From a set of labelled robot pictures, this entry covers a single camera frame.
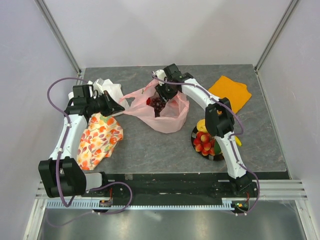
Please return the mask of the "fake purple grapes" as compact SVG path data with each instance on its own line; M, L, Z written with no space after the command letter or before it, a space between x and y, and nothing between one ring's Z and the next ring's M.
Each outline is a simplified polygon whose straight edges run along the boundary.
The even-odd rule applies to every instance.
M153 107L155 117L160 116L160 112L165 108L166 102L161 97L154 97L150 100L149 106Z

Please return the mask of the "pink plastic bag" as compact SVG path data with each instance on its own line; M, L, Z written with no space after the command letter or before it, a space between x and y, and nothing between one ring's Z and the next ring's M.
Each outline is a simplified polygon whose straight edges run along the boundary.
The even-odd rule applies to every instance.
M134 116L146 123L155 131L169 134L179 131L189 112L190 103L184 93L178 92L169 100L159 116L155 116L154 108L147 105L147 100L156 94L157 80L152 80L146 87L126 94L118 102L122 103L126 99L133 98L130 106L123 112L126 115Z

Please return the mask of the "yellow fake banana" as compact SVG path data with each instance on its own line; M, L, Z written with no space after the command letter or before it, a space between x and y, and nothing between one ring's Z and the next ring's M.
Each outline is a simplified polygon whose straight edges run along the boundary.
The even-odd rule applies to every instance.
M240 139L237 136L235 136L234 138L235 138L235 142L236 142L237 146L241 147L242 142L240 141Z

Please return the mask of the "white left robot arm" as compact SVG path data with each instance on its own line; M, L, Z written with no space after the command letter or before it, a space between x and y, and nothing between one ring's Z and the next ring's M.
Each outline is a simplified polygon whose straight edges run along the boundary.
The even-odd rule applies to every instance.
M104 181L104 173L84 173L76 157L81 137L85 136L84 130L93 114L109 117L124 110L106 90L93 84L73 86L73 96L62 111L64 122L56 147L49 159L38 165L48 197L81 196L90 189L99 197L109 193L110 185Z

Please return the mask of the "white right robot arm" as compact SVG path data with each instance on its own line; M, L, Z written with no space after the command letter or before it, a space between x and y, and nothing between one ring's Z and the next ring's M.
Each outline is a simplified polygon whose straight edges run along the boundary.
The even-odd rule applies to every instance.
M176 64L152 72L158 81L156 92L164 102L168 102L179 92L193 99L205 111L205 127L220 146L229 176L229 191L235 197L242 196L252 183L248 176L234 132L236 114L232 111L228 98L220 98L202 87L188 72L182 73Z

